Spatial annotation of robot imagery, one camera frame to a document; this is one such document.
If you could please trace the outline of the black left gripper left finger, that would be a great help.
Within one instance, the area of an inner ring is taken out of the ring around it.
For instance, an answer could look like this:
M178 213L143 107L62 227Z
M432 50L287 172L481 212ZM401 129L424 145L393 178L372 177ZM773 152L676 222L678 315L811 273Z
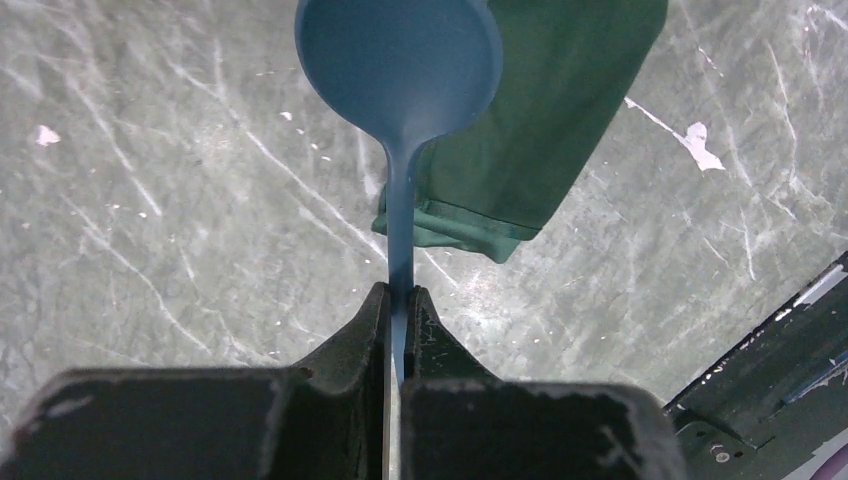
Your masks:
M5 479L384 479L389 293L276 367L56 375L1 458Z

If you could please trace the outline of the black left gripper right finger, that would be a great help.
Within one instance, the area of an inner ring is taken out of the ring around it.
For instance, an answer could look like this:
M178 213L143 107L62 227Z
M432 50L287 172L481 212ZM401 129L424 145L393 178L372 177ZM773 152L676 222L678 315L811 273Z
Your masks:
M404 479L683 479L673 426L649 392L617 383L508 381L441 322L408 307L401 386Z

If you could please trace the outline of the blue plastic spoon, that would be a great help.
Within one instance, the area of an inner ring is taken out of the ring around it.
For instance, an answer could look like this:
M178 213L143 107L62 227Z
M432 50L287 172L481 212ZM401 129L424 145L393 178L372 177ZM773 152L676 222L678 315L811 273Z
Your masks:
M298 4L295 43L316 93L386 155L387 348L403 381L416 159L490 105L503 71L501 35L483 1L313 0Z

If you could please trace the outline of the green cloth napkin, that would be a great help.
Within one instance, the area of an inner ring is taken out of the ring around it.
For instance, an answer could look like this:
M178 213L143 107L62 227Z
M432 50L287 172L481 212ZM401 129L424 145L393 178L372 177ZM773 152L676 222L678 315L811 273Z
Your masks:
M488 109L416 162L414 243L505 262L551 220L667 18L665 0L492 1L504 53Z

